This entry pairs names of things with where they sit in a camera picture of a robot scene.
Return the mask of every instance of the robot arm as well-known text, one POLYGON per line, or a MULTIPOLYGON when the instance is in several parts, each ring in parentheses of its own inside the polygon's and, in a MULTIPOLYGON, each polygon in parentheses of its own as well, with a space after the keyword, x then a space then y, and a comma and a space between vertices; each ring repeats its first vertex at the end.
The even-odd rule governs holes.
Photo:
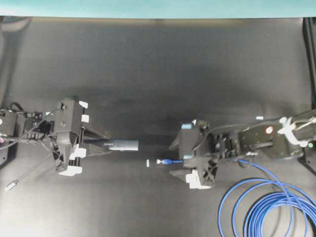
POLYGON ((316 110, 249 125, 210 128, 205 121, 183 124, 171 150, 178 150, 183 170, 173 171, 191 188, 211 188, 220 164, 240 158, 302 158, 310 169, 315 154, 316 110))
POLYGON ((120 151, 138 150, 138 141, 111 140, 107 133, 91 122, 87 108, 87 103, 69 97, 44 118, 42 113, 25 112, 21 106, 19 110, 0 110, 0 155, 5 158, 2 162, 16 143, 40 142, 52 152, 57 173, 73 176, 82 172, 80 160, 84 157, 109 154, 118 147, 120 151), (20 119, 24 119, 22 131, 17 122, 20 119))

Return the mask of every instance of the wire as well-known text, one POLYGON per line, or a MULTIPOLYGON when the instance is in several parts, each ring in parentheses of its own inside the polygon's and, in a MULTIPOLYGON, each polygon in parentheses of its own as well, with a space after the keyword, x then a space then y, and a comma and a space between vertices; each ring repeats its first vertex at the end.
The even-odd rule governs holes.
POLYGON ((269 179, 263 179, 263 178, 251 178, 251 179, 247 179, 247 180, 243 180, 243 181, 238 182, 237 184, 235 184, 233 187, 231 187, 226 192, 226 194, 223 196, 223 198, 221 200, 221 203, 220 203, 219 209, 218 209, 218 220, 217 221, 218 221, 218 228, 219 228, 221 236, 222 237, 224 236, 224 232, 222 230, 222 225, 221 225, 221 213, 222 213, 223 204, 224 204, 225 200, 227 199, 227 197, 229 196, 229 194, 233 190, 235 190, 237 187, 239 187, 240 185, 243 185, 245 183, 260 182, 259 184, 256 184, 256 185, 252 186, 251 188, 249 188, 248 190, 246 190, 238 198, 237 202, 234 205, 233 213, 232 213, 232 225, 233 225, 234 236, 237 237, 236 211, 237 211, 237 208, 238 208, 239 204, 241 203, 242 199, 248 193, 250 193, 252 190, 254 190, 260 186, 275 185, 275 186, 278 186, 279 188, 281 188, 283 190, 283 192, 270 193, 266 196, 261 197, 259 200, 257 200, 253 204, 252 208, 248 211, 248 214, 245 218, 245 222, 244 222, 244 226, 243 226, 243 236, 244 237, 262 237, 263 236, 264 220, 265 220, 267 214, 271 210, 278 208, 280 206, 290 206, 290 210, 291 210, 290 217, 291 218, 290 218, 289 227, 288 227, 288 230, 287 230, 285 236, 288 236, 290 234, 291 229, 292 229, 292 224, 293 224, 292 207, 295 207, 303 212, 304 220, 305 220, 305 234, 304 234, 304 236, 306 237, 308 234, 307 216, 310 218, 310 220, 312 221, 314 226, 316 226, 316 203, 305 192, 303 192, 299 188, 297 188, 291 184, 280 182, 275 177, 275 175, 273 175, 270 171, 263 168, 262 166, 259 166, 257 164, 253 164, 253 163, 249 163, 246 160, 238 160, 238 162, 250 164, 250 165, 264 171, 269 176, 271 176, 273 179, 275 179, 275 181, 272 181, 269 179), (303 197, 293 194, 285 187, 289 187, 289 188, 296 190, 303 197))
POLYGON ((303 25, 304 40, 306 52, 308 57, 310 76, 311 76, 311 90, 312 90, 312 109, 316 108, 316 63, 315 63, 315 45, 313 36, 313 19, 311 17, 304 19, 303 25))
POLYGON ((207 131, 207 133, 204 135, 203 139, 193 147, 192 151, 195 151, 196 149, 198 149, 203 144, 203 142, 206 140, 207 136, 211 132, 213 132, 214 130, 231 128, 231 127, 245 127, 245 126, 248 126, 248 125, 247 124, 228 124, 228 125, 214 127, 214 128, 207 131))
POLYGON ((46 115, 41 121, 39 121, 34 127, 32 127, 29 131, 25 132, 24 134, 22 134, 20 137, 18 137, 14 142, 10 143, 7 146, 4 147, 0 147, 0 151, 7 149, 15 144, 17 144, 24 136, 26 136, 27 134, 29 134, 30 132, 32 132, 35 128, 37 128, 38 126, 40 126, 50 115, 52 115, 54 112, 56 111, 61 111, 62 109, 56 109, 53 110, 52 112, 50 112, 48 115, 46 115))
POLYGON ((17 102, 12 102, 10 104, 10 109, 13 109, 13 106, 17 107, 20 111, 24 111, 23 107, 17 102))
POLYGON ((42 164, 47 158, 49 158, 52 154, 48 154, 43 159, 41 159, 39 162, 37 162, 32 168, 30 168, 28 171, 26 171, 24 174, 22 174, 19 178, 17 178, 17 181, 21 181, 25 176, 27 176, 29 173, 31 173, 36 167, 38 167, 40 164, 42 164))

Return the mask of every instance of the black cable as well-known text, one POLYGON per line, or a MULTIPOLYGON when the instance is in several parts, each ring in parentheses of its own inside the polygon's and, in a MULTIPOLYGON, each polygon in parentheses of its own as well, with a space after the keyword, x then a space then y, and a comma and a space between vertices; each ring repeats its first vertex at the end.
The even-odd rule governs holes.
POLYGON ((198 149, 202 145, 202 143, 206 140, 207 136, 214 130, 230 128, 230 127, 245 127, 245 126, 248 126, 248 125, 247 124, 228 124, 228 125, 214 127, 207 131, 203 139, 193 147, 192 151, 195 151, 196 149, 198 149))
POLYGON ((307 52, 307 58, 310 68, 310 77, 311 77, 311 91, 312 91, 312 109, 316 108, 316 52, 315 52, 315 44, 314 44, 314 36, 313 36, 313 19, 305 18, 303 24, 303 33, 304 40, 307 52))
POLYGON ((22 106, 21 106, 19 103, 17 103, 17 102, 12 102, 12 103, 10 104, 10 109, 13 109, 13 106, 17 107, 20 111, 24 111, 24 109, 22 108, 22 106))
POLYGON ((41 143, 41 145, 44 147, 45 150, 47 150, 48 152, 55 153, 55 154, 58 156, 58 158, 60 158, 60 156, 61 156, 60 153, 58 153, 57 151, 55 151, 55 150, 49 148, 49 147, 47 146, 47 144, 45 144, 45 142, 43 142, 42 140, 40 140, 39 142, 41 143))
POLYGON ((9 148, 15 144, 17 144, 19 142, 19 140, 21 140, 24 136, 26 136, 27 134, 29 134, 30 132, 32 132, 35 128, 37 128, 38 126, 40 126, 46 119, 47 117, 49 117, 52 113, 56 112, 56 111, 61 111, 62 109, 56 109, 56 110, 53 110, 52 112, 50 112, 48 115, 46 115, 41 121, 39 121, 34 127, 32 127, 29 131, 25 132, 24 134, 22 134, 19 138, 17 138, 14 142, 10 143, 9 145, 7 146, 4 146, 4 147, 1 147, 0 148, 0 151, 1 150, 4 150, 6 148, 9 148))

